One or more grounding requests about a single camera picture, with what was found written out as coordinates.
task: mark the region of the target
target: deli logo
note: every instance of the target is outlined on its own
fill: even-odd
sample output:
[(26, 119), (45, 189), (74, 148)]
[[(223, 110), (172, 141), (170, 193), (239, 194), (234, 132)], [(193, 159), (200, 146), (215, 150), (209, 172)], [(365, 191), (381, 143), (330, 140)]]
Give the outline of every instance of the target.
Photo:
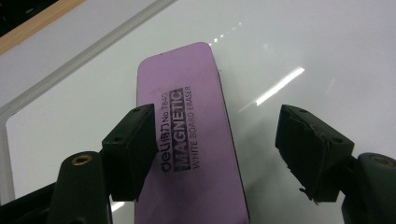
[(174, 172), (200, 168), (198, 132), (190, 86), (161, 95), (161, 168)]

